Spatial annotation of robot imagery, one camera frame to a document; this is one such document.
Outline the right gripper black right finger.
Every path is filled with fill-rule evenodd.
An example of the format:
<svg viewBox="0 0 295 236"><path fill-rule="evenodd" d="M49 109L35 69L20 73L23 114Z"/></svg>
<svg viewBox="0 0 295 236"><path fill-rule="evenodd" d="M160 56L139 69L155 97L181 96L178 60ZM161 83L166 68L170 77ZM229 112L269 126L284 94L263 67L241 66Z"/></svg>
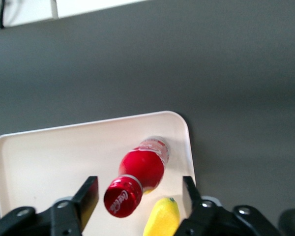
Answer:
<svg viewBox="0 0 295 236"><path fill-rule="evenodd" d="M201 197L191 176L182 178L183 205L187 218L177 236L279 236L279 231L256 208L238 205L225 210Z"/></svg>

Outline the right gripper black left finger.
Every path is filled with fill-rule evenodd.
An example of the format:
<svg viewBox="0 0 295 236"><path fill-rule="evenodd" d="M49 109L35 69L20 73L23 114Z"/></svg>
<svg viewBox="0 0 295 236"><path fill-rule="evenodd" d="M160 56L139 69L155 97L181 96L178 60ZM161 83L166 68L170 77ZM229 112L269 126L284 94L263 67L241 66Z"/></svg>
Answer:
<svg viewBox="0 0 295 236"><path fill-rule="evenodd" d="M18 207L0 219L0 236L81 236L99 200L98 177L90 176L72 198L37 213Z"/></svg>

